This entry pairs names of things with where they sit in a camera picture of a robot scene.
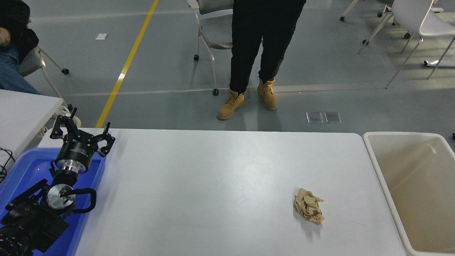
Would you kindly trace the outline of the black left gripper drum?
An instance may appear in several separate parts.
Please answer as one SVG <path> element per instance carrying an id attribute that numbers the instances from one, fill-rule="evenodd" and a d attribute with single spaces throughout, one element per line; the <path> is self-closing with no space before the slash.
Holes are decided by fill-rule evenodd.
<path id="1" fill-rule="evenodd" d="M 59 168 L 75 162 L 78 162 L 82 168 L 88 168 L 96 151 L 95 143 L 70 140 L 64 142 L 55 162 Z"/>

